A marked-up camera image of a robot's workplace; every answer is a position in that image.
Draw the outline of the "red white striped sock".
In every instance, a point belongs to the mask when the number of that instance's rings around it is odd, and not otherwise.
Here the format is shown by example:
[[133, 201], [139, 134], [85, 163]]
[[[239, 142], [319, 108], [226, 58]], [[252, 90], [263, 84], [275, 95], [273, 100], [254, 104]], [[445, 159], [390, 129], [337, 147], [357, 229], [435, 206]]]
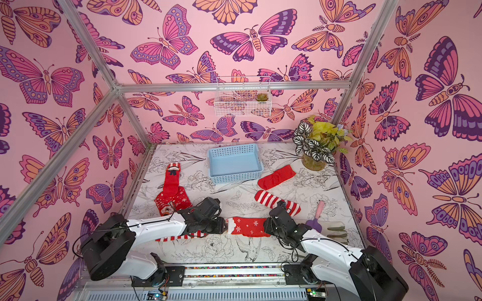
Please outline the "red white striped sock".
[[283, 202], [286, 205], [287, 212], [290, 216], [296, 216], [301, 212], [301, 207], [299, 204], [278, 198], [277, 196], [265, 190], [258, 191], [255, 194], [254, 199], [259, 204], [262, 204], [270, 209], [274, 209], [279, 202]]
[[189, 233], [186, 235], [180, 235], [180, 236], [170, 236], [170, 237], [165, 237], [165, 238], [160, 238], [157, 239], [157, 242], [172, 242], [176, 240], [189, 240], [192, 238], [204, 238], [208, 236], [206, 233], [202, 233], [201, 231], [197, 231], [195, 233]]

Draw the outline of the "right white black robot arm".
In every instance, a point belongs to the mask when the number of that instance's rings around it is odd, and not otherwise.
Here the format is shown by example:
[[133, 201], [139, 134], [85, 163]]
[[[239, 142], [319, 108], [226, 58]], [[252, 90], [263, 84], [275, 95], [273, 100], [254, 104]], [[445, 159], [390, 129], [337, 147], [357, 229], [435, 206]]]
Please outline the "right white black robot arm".
[[264, 229], [293, 255], [306, 253], [300, 272], [307, 283], [330, 282], [360, 300], [403, 300], [409, 292], [407, 282], [378, 249], [349, 247], [308, 224], [297, 224], [283, 201], [270, 211]]

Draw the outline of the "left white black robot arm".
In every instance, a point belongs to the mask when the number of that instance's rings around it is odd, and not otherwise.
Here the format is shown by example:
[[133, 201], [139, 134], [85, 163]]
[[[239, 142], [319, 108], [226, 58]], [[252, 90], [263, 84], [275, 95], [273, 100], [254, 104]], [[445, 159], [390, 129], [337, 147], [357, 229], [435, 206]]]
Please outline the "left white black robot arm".
[[165, 217], [127, 219], [115, 214], [93, 230], [80, 245], [80, 253], [92, 281], [127, 276], [133, 282], [159, 287], [168, 281], [168, 271], [156, 253], [136, 251], [145, 243], [171, 237], [220, 235], [228, 230], [221, 217], [220, 201], [205, 198], [196, 206], [176, 210]]

